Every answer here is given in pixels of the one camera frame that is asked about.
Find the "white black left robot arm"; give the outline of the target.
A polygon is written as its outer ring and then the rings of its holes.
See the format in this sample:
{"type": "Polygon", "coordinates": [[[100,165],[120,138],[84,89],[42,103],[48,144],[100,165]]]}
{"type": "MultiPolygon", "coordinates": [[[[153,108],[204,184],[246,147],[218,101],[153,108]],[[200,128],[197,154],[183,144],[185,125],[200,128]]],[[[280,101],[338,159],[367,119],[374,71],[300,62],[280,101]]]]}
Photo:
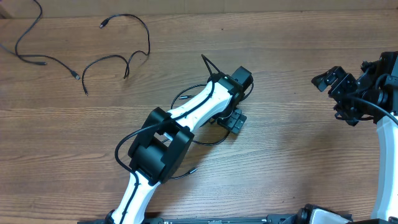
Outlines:
{"type": "Polygon", "coordinates": [[[212,73],[204,89],[178,108],[156,108],[142,128],[121,140],[134,138],[123,164],[130,173],[129,183],[119,207],[110,212],[106,223],[142,223],[156,188],[166,183],[181,165],[194,132],[210,119],[227,132],[238,134],[246,121],[237,105],[253,86],[250,71],[239,67],[232,75],[212,73]]]}

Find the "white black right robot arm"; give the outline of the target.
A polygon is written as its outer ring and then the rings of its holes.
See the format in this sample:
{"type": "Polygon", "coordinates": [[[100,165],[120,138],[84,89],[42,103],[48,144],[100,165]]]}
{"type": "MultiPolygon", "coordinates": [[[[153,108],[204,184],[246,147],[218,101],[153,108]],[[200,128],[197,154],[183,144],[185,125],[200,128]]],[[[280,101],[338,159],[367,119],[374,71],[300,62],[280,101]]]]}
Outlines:
{"type": "Polygon", "coordinates": [[[361,64],[355,78],[334,66],[312,79],[319,91],[336,101],[335,118],[350,126],[376,124],[379,175],[376,201],[368,223],[397,223],[397,52],[383,52],[374,62],[361,64]]]}

